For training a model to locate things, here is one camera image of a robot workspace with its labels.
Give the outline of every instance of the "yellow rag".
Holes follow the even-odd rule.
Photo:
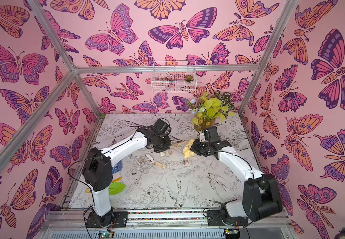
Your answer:
[[[183,149],[184,158],[189,158],[196,155],[193,151],[190,150],[193,143],[194,143],[194,140],[190,140],[189,143],[184,147]]]

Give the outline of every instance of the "white wire basket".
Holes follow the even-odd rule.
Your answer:
[[[171,61],[154,61],[153,62],[153,75],[151,77],[151,88],[153,93],[166,91],[166,92],[188,92],[195,93],[197,87],[197,75],[195,66],[195,61],[187,60],[176,60],[175,64],[182,62],[182,65],[179,66],[179,69],[176,69],[176,65],[172,69],[166,70],[160,65],[170,65]],[[186,81],[186,76],[192,76],[193,80]]]

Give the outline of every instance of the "swallow drawing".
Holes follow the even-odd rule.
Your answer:
[[[210,180],[210,186],[211,186],[211,188],[214,190],[214,192],[216,194],[218,194],[218,191],[217,191],[217,188],[216,188],[217,184],[219,184],[224,190],[226,190],[225,188],[227,188],[227,186],[225,184],[223,184],[222,182],[218,181],[218,177],[221,178],[221,179],[224,179],[222,176],[219,176],[217,174],[213,174],[213,173],[210,173],[210,172],[208,173],[208,176],[206,176],[206,178],[208,178]]]
[[[170,194],[170,198],[176,200],[175,202],[175,206],[176,207],[182,207],[184,202],[186,201],[186,197],[187,197],[187,192],[188,192],[188,186],[186,186],[186,193],[185,195],[182,194],[182,182],[179,179],[179,183],[178,180],[176,180],[176,184],[178,186],[178,193],[174,192],[170,187],[169,184],[167,183],[167,179],[166,179],[166,184],[167,184],[167,191]]]

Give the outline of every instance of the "floral tablecloth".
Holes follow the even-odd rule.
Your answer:
[[[172,144],[198,136],[191,125],[192,114],[111,114],[104,119],[95,147],[102,149],[119,142],[131,136],[138,127],[152,125],[160,117],[170,122]],[[238,115],[215,126],[222,140],[229,141],[244,159],[258,168]],[[122,159],[113,167],[113,181],[120,184],[111,190],[120,193],[110,196],[112,207],[216,207],[219,203],[241,199],[242,184],[226,165],[213,156],[198,155],[189,158],[184,165],[183,148],[184,145],[171,147],[171,155],[167,151],[161,155],[143,148]],[[150,163],[147,153],[159,163]],[[79,183],[69,207],[86,208],[92,203],[89,190]]]

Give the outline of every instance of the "green plastic object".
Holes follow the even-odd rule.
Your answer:
[[[121,182],[112,182],[109,185],[109,195],[119,194],[126,188],[126,185]]]

